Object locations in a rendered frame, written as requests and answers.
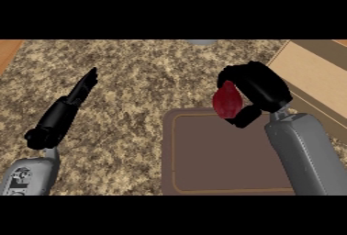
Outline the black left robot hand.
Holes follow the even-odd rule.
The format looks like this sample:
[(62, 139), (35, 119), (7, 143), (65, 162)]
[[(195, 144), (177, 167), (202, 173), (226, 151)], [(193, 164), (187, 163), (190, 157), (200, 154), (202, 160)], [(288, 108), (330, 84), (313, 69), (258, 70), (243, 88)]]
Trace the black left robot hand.
[(25, 134), (26, 147), (32, 150), (53, 149), (69, 130), (81, 104), (97, 84), (96, 68), (87, 72), (68, 95), (63, 95), (44, 112), (37, 127)]

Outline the grey round object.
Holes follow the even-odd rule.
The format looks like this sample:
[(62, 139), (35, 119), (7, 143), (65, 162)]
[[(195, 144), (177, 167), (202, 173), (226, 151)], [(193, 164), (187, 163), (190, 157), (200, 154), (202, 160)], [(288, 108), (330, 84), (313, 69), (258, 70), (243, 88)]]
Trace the grey round object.
[(205, 45), (215, 43), (217, 40), (215, 39), (187, 39), (187, 42), (193, 45), (205, 46)]

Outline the red pear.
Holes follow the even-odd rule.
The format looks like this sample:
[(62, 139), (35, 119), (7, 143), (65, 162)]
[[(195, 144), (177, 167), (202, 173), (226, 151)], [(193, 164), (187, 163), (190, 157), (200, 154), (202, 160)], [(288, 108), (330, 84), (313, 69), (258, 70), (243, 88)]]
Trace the red pear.
[(212, 107), (220, 118), (234, 118), (242, 109), (242, 98), (230, 81), (223, 83), (212, 96)]

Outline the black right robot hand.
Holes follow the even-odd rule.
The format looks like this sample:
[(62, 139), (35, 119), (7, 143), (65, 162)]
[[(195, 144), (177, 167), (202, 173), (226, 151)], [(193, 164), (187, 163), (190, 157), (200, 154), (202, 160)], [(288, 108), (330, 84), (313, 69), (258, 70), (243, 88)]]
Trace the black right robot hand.
[(242, 109), (234, 118), (223, 118), (243, 129), (261, 112), (277, 112), (291, 102), (289, 88), (273, 70), (261, 63), (227, 65), (218, 73), (217, 90), (230, 81), (242, 98)]

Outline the cardboard box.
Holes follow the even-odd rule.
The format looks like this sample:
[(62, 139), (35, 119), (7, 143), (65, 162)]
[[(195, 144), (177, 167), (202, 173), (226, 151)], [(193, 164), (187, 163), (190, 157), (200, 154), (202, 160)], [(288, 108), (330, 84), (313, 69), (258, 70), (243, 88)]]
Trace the cardboard box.
[(292, 39), (267, 66), (285, 80), (291, 107), (347, 143), (347, 39)]

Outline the brown tray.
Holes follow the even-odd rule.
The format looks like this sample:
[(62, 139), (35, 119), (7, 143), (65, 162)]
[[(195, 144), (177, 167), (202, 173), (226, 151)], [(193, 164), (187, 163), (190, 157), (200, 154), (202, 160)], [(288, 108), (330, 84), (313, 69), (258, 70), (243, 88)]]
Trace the brown tray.
[(161, 191), (165, 195), (291, 196), (267, 139), (262, 114), (239, 129), (211, 108), (177, 108), (162, 119)]

